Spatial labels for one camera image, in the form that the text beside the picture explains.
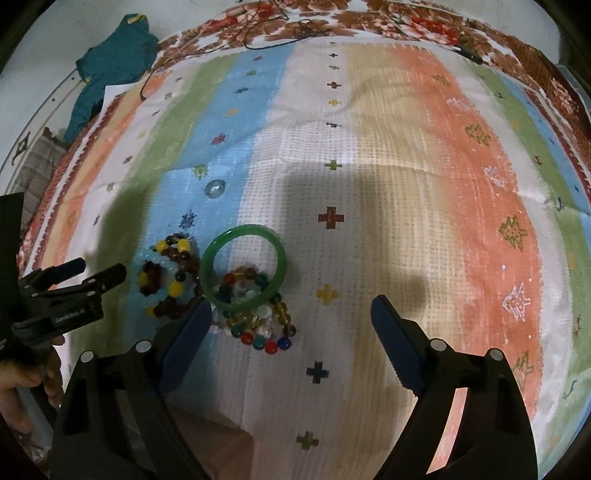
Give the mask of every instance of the bed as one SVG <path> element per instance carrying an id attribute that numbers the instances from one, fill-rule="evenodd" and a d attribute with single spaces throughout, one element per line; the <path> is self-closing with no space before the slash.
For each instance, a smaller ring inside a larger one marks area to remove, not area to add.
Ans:
<path id="1" fill-rule="evenodd" d="M 292 348 L 266 355 L 212 331 L 171 398 L 248 432 L 252 478 L 373 478 L 413 407 L 369 322 L 377 294 L 458 351 L 505 352 L 541 477 L 591 410 L 589 128 L 540 52 L 429 2 L 239 4 L 164 40 L 142 81 L 107 89 L 21 271 L 128 267 L 105 318 L 69 336 L 67 369 L 162 325 L 138 285 L 158 241 L 183 232 L 203 252 L 265 225 L 288 257 Z M 245 237 L 216 268 L 245 263 L 272 272 L 271 247 Z"/>

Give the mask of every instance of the orange stripe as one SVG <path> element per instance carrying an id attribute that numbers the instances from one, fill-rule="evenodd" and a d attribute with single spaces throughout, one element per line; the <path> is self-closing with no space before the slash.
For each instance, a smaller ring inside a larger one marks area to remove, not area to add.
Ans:
<path id="1" fill-rule="evenodd" d="M 426 131 L 439 139 L 441 158 L 447 160 L 443 168 L 444 189 L 455 205 L 452 214 L 460 233 L 466 279 L 470 291 L 459 299 L 464 304 L 464 351 L 484 354 L 489 348 L 501 348 L 513 366 L 528 352 L 533 366 L 525 378 L 522 391 L 530 418 L 533 418 L 540 390 L 541 348 L 538 341 L 541 301 L 541 261 L 537 239 L 525 207 L 516 194 L 517 179 L 511 163 L 502 149 L 499 138 L 488 128 L 478 110 L 463 94 L 457 81 L 438 58 L 418 47 L 393 49 L 405 68 L 414 90 L 428 113 Z M 446 100 L 456 98 L 466 106 L 459 112 Z M 489 138 L 479 144 L 466 132 L 466 127 L 480 126 Z M 506 181 L 506 189 L 493 186 L 485 177 L 486 167 L 496 167 L 497 175 Z M 503 239 L 499 228 L 508 217 L 517 216 L 521 229 L 523 251 Z M 504 298 L 513 288 L 524 282 L 530 305 L 525 307 L 525 322 L 517 320 L 502 308 Z M 450 415 L 449 426 L 455 433 L 460 410 Z M 436 464 L 444 465 L 451 437 L 446 439 L 447 452 L 439 452 Z"/>
<path id="2" fill-rule="evenodd" d="M 145 88 L 146 96 L 158 90 L 168 75 L 169 73 L 165 72 L 150 78 Z M 42 268 L 65 262 L 68 246 L 80 221 L 86 195 L 96 181 L 113 148 L 129 128 L 137 109 L 142 104 L 139 98 L 140 88 L 141 86 L 137 86 L 125 94 L 125 98 L 113 117 L 102 127 L 94 148 L 76 174 L 72 186 L 64 197 L 61 208 L 57 212 L 56 222 L 52 228 L 51 237 L 47 242 L 46 254 L 41 262 Z"/>

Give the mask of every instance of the silver screw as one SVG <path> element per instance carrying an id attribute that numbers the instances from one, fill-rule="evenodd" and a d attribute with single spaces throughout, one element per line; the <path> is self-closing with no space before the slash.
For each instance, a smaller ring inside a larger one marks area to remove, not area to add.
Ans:
<path id="1" fill-rule="evenodd" d="M 152 343 L 149 340 L 142 340 L 135 345 L 135 350 L 138 353 L 146 353 L 152 348 Z"/>
<path id="2" fill-rule="evenodd" d="M 82 355 L 80 355 L 80 361 L 85 364 L 90 362 L 93 358 L 95 357 L 95 354 L 92 353 L 90 350 L 87 350 L 86 352 L 82 353 Z"/>
<path id="3" fill-rule="evenodd" d="M 503 355 L 503 352 L 501 352 L 498 348 L 493 348 L 491 350 L 491 357 L 493 360 L 500 362 L 501 360 L 503 360 L 504 355 Z"/>
<path id="4" fill-rule="evenodd" d="M 447 348 L 447 343 L 440 338 L 434 338 L 431 340 L 431 348 L 438 352 L 443 352 Z"/>

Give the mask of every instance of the teal cloth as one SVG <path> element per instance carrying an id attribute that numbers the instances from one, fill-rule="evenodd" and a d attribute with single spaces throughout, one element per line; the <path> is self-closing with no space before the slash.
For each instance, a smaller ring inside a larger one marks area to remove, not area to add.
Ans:
<path id="1" fill-rule="evenodd" d="M 103 43 L 90 48 L 76 62 L 80 78 L 90 81 L 74 104 L 64 142 L 73 143 L 90 119 L 100 112 L 107 85 L 137 82 L 154 63 L 158 38 L 150 33 L 145 15 L 128 23 L 129 18 L 136 16 L 125 15 Z"/>

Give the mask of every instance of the green stripe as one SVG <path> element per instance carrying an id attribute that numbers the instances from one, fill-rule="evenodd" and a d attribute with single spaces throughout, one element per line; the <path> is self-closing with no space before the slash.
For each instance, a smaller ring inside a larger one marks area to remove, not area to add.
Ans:
<path id="1" fill-rule="evenodd" d="M 132 171 L 125 178 L 124 187 L 103 217 L 99 247 L 94 257 L 87 258 L 92 271 L 108 268 L 118 262 L 128 267 L 131 265 L 162 176 L 178 160 L 195 123 L 237 58 L 238 55 L 233 54 L 201 65 L 192 80 L 186 82 L 189 88 L 173 101 L 152 130 Z M 129 294 L 130 281 L 136 279 L 128 278 L 125 284 L 103 297 L 105 317 L 102 320 L 74 332 L 71 349 L 73 360 L 89 349 L 100 356 L 121 352 L 125 323 L 123 307 Z"/>
<path id="2" fill-rule="evenodd" d="M 492 92 L 500 92 L 505 97 L 504 99 L 495 98 L 499 105 L 499 110 L 506 120 L 511 123 L 515 135 L 530 155 L 530 161 L 535 164 L 534 155 L 539 156 L 542 165 L 537 166 L 537 168 L 542 179 L 549 185 L 552 205 L 557 204 L 558 197 L 562 198 L 564 205 L 574 205 L 569 187 L 564 177 L 560 174 L 554 157 L 551 155 L 544 138 L 536 128 L 532 117 L 528 114 L 525 105 L 510 92 L 503 81 L 493 71 L 475 66 L 472 66 L 472 69 L 475 74 L 481 75 L 485 85 Z M 512 123 L 515 121 L 519 122 L 519 129 L 515 129 L 513 126 Z M 591 302 L 589 301 L 588 295 L 591 286 L 591 258 L 578 211 L 573 208 L 565 209 L 562 212 L 558 212 L 556 208 L 552 208 L 552 210 L 562 234 L 567 260 L 569 260 L 569 255 L 572 254 L 572 258 L 577 265 L 577 268 L 569 268 L 570 288 L 573 295 L 572 321 L 574 330 L 577 315 L 581 315 L 582 323 L 588 325 L 585 320 L 588 320 L 586 315 L 591 311 Z M 591 344 L 591 329 L 585 327 L 586 325 L 583 325 L 578 336 L 573 339 L 573 356 L 566 377 L 566 385 L 563 386 L 563 389 L 567 391 L 570 389 L 571 381 L 579 377 L 591 364 L 591 349 L 588 348 L 588 345 Z M 591 388 L 591 380 L 588 378 L 578 378 L 576 387 L 567 400 L 564 400 L 562 396 L 560 398 L 558 409 L 546 430 L 547 434 L 544 442 L 546 448 L 556 436 L 563 432 L 574 433 L 576 425 L 579 422 L 580 413 L 583 411 L 587 401 L 587 395 Z M 554 451 L 560 453 L 562 450 L 561 447 L 566 446 L 568 441 L 569 435 L 566 434 L 558 444 L 558 448 Z M 557 460 L 555 455 L 546 457 L 546 454 L 547 452 L 544 451 L 542 452 L 541 458 L 538 458 L 541 473 Z"/>

